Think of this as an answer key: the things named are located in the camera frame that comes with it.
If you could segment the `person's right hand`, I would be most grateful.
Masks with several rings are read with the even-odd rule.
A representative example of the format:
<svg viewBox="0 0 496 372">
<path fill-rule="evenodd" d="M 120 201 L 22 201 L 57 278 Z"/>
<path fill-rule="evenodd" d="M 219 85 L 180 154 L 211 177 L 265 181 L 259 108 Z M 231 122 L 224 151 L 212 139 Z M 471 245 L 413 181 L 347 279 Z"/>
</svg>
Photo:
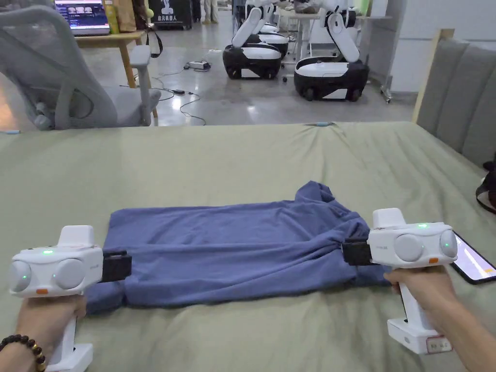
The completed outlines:
<svg viewBox="0 0 496 372">
<path fill-rule="evenodd" d="M 451 278 L 443 266 L 419 269 L 394 269 L 384 274 L 395 290 L 404 284 L 413 298 L 428 313 L 444 313 L 461 305 Z"/>
</svg>

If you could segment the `person's left hand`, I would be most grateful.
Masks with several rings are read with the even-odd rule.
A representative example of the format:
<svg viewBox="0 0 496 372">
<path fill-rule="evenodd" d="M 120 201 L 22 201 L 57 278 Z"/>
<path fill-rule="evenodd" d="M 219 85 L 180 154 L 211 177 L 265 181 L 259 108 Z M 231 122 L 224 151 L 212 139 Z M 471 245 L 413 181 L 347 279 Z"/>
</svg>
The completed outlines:
<svg viewBox="0 0 496 372">
<path fill-rule="evenodd" d="M 46 357 L 50 357 L 71 319 L 83 317 L 85 313 L 83 295 L 27 298 L 21 304 L 15 333 L 35 340 Z"/>
</svg>

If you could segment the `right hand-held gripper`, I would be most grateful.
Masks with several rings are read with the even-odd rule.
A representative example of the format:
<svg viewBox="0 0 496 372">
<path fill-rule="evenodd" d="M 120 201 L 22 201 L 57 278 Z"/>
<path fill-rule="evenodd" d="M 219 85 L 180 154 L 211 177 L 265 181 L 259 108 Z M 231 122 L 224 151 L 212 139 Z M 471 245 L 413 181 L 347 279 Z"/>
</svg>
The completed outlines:
<svg viewBox="0 0 496 372">
<path fill-rule="evenodd" d="M 408 224 L 398 208 L 373 212 L 367 239 L 347 239 L 343 258 L 351 266 L 384 265 L 392 269 L 419 269 L 448 265 L 457 259 L 452 227 L 443 222 Z M 438 333 L 404 284 L 400 284 L 405 318 L 389 319 L 388 334 L 416 354 L 449 352 L 452 345 Z"/>
</svg>

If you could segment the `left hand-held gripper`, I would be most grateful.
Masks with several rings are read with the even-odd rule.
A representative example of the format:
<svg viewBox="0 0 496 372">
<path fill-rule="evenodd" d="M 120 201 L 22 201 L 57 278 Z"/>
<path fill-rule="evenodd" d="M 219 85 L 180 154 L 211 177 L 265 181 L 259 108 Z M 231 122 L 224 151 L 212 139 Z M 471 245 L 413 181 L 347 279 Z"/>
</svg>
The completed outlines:
<svg viewBox="0 0 496 372">
<path fill-rule="evenodd" d="M 126 251 L 104 252 L 95 243 L 92 226 L 65 226 L 56 245 L 24 249 L 12 258 L 9 292 L 22 302 L 27 298 L 83 295 L 97 283 L 121 281 L 131 272 L 131 256 Z M 71 319 L 50 357 L 35 340 L 14 331 L 7 337 L 7 370 L 86 371 L 93 360 L 93 346 L 76 343 L 78 318 Z"/>
</svg>

